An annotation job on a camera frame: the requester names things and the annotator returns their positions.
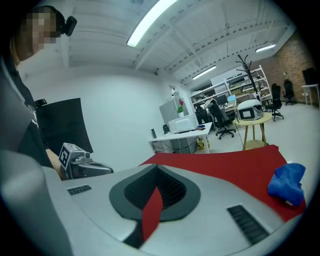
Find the red cloth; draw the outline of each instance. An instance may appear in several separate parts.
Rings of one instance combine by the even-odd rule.
[[[268,145],[251,150],[216,154],[156,153],[143,165],[171,166],[226,180],[271,207],[287,222],[305,211],[305,201],[299,206],[290,206],[283,200],[268,195],[267,192],[275,169],[286,163],[278,147]]]
[[[146,203],[142,211],[142,235],[143,240],[146,241],[151,234],[156,230],[161,217],[161,211],[164,207],[161,194],[157,187],[155,187],[151,197]]]

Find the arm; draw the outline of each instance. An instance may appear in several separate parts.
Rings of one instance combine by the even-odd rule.
[[[58,156],[51,151],[51,149],[46,149],[46,154],[48,155],[48,158],[53,166],[53,169],[58,173],[61,180],[66,180],[66,172],[65,169],[62,167],[61,163],[59,162]]]

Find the ceiling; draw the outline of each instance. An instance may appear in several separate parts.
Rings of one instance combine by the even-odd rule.
[[[24,64],[23,74],[89,65],[112,65],[155,74],[164,69],[183,84],[206,69],[235,63],[237,54],[291,36],[290,20],[268,0],[178,0],[136,47],[126,42],[156,0],[48,0],[78,23],[71,37]],[[269,50],[272,55],[277,49]]]

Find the fluorescent light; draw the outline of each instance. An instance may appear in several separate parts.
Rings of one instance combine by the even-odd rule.
[[[203,71],[202,73],[196,75],[196,76],[193,77],[192,79],[195,80],[195,79],[197,79],[198,77],[201,77],[202,75],[204,75],[205,73],[208,73],[209,71],[214,70],[216,67],[217,67],[217,66],[210,67],[209,69],[207,69],[206,71]]]
[[[159,0],[143,17],[126,44],[128,46],[136,47],[152,23],[154,23],[155,20],[176,1],[177,0]]]
[[[268,45],[268,46],[265,46],[265,47],[256,49],[255,52],[258,53],[258,52],[261,52],[261,51],[264,51],[264,50],[271,49],[271,48],[273,48],[273,47],[275,47],[275,46],[276,46],[275,44],[271,44],[271,45]]]

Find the round table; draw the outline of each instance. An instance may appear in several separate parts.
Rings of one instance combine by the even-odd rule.
[[[244,135],[244,143],[243,143],[243,150],[251,150],[256,148],[261,148],[267,145],[266,136],[265,136],[265,129],[263,123],[272,119],[272,114],[263,112],[263,116],[257,120],[234,120],[234,124],[237,126],[245,126],[245,135]],[[261,133],[262,133],[262,140],[256,139],[255,136],[255,125],[260,125]],[[248,136],[248,126],[252,126],[253,132],[253,140],[247,141]]]

